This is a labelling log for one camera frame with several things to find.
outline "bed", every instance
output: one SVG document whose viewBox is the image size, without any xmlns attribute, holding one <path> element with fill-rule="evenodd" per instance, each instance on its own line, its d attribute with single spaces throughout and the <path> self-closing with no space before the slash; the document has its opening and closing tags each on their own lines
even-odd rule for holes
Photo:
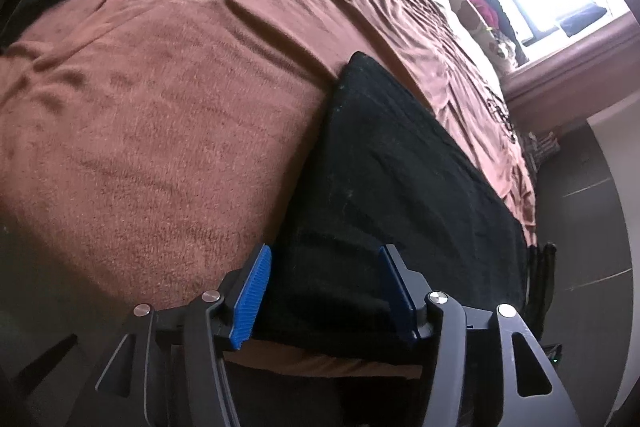
<svg viewBox="0 0 640 427">
<path fill-rule="evenodd" d="M 356 51 L 433 111 L 533 243 L 497 75 L 447 0 L 63 0 L 0 57 L 2 222 L 111 298 L 181 305 L 274 237 Z M 268 343 L 240 354 L 397 374 Z"/>
</svg>

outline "silver bolt head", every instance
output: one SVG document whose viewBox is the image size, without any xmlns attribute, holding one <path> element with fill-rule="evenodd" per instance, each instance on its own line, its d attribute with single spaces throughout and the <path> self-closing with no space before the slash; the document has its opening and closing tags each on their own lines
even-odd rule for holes
<svg viewBox="0 0 640 427">
<path fill-rule="evenodd" d="M 136 317 L 144 317 L 145 315 L 148 315 L 150 311 L 151 311 L 151 306 L 144 303 L 138 304 L 135 308 L 133 308 L 133 314 Z"/>
<path fill-rule="evenodd" d="M 220 300 L 220 292 L 217 290 L 207 290 L 202 294 L 202 300 L 205 302 L 217 302 Z"/>
<path fill-rule="evenodd" d="M 429 294 L 429 300 L 434 304 L 444 304 L 449 300 L 449 297 L 443 292 L 431 292 Z"/>
<path fill-rule="evenodd" d="M 515 317 L 518 312 L 516 311 L 516 308 L 510 304 L 501 304 L 498 306 L 498 313 L 503 317 L 510 319 L 511 317 Z"/>
</svg>

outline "wrinkled fabric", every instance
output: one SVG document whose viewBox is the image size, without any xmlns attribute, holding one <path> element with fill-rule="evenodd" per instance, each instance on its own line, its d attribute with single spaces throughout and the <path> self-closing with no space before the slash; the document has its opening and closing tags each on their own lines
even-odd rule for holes
<svg viewBox="0 0 640 427">
<path fill-rule="evenodd" d="M 270 242 L 356 51 L 456 140 L 534 240 L 488 86 L 431 0 L 64 0 L 0 57 L 2 221 L 162 309 Z"/>
</svg>

